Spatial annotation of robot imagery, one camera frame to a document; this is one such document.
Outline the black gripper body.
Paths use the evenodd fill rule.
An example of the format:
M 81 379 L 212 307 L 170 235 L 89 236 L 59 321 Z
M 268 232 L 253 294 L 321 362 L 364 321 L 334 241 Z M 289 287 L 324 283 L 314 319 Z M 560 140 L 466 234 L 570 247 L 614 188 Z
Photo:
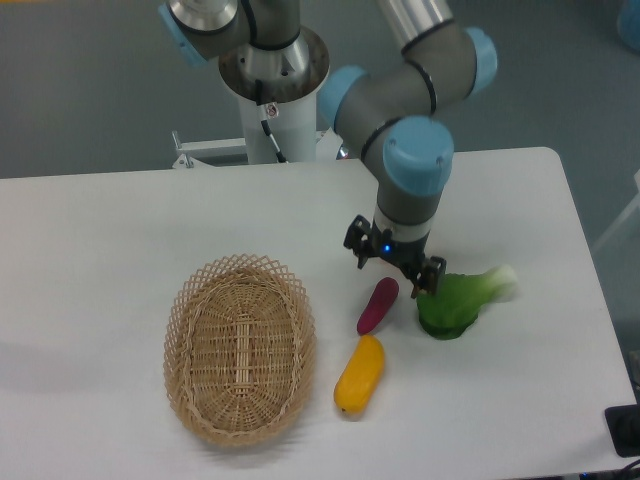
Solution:
M 419 272 L 426 261 L 425 246 L 429 234 L 413 241 L 397 240 L 390 230 L 381 231 L 373 227 L 371 246 L 374 257 L 396 266 L 404 273 Z

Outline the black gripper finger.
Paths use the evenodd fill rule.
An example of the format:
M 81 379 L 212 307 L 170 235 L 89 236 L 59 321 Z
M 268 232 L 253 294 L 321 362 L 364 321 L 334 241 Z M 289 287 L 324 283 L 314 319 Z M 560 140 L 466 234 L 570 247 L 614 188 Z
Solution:
M 412 299 L 421 293 L 436 295 L 446 273 L 446 260 L 439 256 L 422 256 L 402 264 L 400 270 L 412 284 Z
M 362 269 L 379 253 L 379 231 L 364 216 L 357 215 L 347 228 L 343 246 L 357 258 L 357 268 Z

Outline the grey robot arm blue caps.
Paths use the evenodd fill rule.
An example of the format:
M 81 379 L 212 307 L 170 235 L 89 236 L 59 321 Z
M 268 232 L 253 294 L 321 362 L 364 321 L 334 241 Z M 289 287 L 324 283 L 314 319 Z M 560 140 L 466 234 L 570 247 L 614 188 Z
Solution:
M 159 15 L 190 63 L 217 62 L 238 100 L 250 163 L 313 160 L 316 121 L 328 123 L 378 183 L 374 216 L 353 220 L 345 247 L 360 264 L 380 258 L 415 293 L 433 294 L 446 263 L 425 245 L 454 153 L 433 116 L 486 88 L 497 53 L 482 30 L 460 27 L 444 1 L 379 8 L 402 61 L 377 78 L 357 66 L 332 69 L 296 1 L 166 1 Z

